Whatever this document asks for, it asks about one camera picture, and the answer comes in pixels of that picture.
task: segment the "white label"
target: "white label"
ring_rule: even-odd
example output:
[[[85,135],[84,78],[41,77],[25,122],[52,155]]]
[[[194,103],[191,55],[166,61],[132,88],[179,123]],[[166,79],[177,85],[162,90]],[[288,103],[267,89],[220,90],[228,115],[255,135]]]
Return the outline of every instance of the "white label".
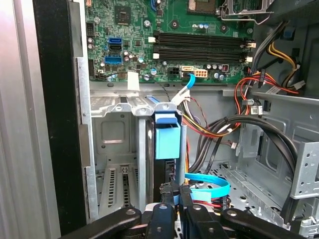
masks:
[[[264,113],[263,106],[258,106],[258,115],[262,116]]]
[[[278,88],[277,86],[273,86],[272,88],[270,88],[266,93],[267,94],[277,94],[280,91],[280,88]]]
[[[130,91],[139,91],[140,90],[140,81],[139,74],[136,72],[128,72],[128,90]]]
[[[250,114],[251,115],[258,115],[258,106],[252,106],[250,108]]]

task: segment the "ventilation holes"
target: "ventilation holes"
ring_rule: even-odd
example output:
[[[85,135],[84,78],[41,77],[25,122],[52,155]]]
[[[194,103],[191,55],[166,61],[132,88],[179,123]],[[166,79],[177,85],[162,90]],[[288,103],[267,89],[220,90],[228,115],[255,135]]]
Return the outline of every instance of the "ventilation holes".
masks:
[[[110,188],[109,188],[109,203],[108,203],[109,208],[113,205],[113,202],[114,202],[114,181],[115,181],[115,170],[111,170]]]
[[[139,184],[139,171],[137,168],[135,169],[135,176],[136,176],[136,181]]]
[[[130,188],[129,188],[129,178],[127,174],[123,174],[123,198],[124,205],[123,207],[131,206],[130,202]]]

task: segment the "blue sata port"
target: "blue sata port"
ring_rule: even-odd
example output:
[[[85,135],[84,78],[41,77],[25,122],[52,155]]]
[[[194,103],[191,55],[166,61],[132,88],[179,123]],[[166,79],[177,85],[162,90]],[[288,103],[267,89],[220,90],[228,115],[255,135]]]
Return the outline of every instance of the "blue sata port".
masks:
[[[121,45],[122,44],[122,39],[119,37],[110,37],[108,40],[109,44],[117,44],[117,45]]]
[[[110,65],[118,65],[122,63],[122,58],[120,56],[106,56],[105,63]]]

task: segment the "green circuit board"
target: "green circuit board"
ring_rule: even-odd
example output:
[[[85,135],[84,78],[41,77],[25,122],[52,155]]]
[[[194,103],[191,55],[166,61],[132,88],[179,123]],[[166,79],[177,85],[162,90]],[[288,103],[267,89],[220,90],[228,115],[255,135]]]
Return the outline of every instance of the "green circuit board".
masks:
[[[128,71],[138,72],[140,82],[182,82],[187,81],[180,75],[170,75],[169,69],[179,66],[193,66],[203,69],[206,64],[220,65],[219,62],[199,62],[192,59],[163,61],[153,59],[153,43],[149,37],[153,31],[167,33],[186,33],[190,35],[228,36],[236,38],[252,38],[254,24],[252,22],[221,21],[215,14],[219,0],[161,0],[157,10],[151,6],[151,0],[85,0],[86,22],[88,36],[88,59],[91,81],[127,81]],[[191,1],[207,3],[211,1],[211,9],[204,6],[205,13],[189,12]],[[235,9],[254,9],[255,0],[235,1]],[[122,63],[108,64],[105,56],[110,54],[108,39],[116,37],[122,39],[122,47],[118,53]],[[124,52],[129,58],[124,60]],[[237,83],[243,76],[243,68],[247,63],[223,63],[228,65],[227,72],[220,69],[208,71],[207,78],[196,78],[200,83]],[[112,73],[117,75],[105,77]],[[223,74],[222,80],[216,79],[216,73]]]

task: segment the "ram slot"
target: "ram slot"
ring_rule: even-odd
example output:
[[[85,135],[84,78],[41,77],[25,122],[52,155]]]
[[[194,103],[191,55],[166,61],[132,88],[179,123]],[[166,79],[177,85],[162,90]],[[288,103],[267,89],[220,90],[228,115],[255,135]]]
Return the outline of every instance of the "ram slot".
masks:
[[[252,40],[236,37],[189,35],[154,31],[156,44],[210,48],[243,48]]]
[[[220,52],[194,49],[175,49],[155,47],[154,53],[159,54],[163,60],[196,60],[205,62],[245,62],[247,53],[244,52]]]

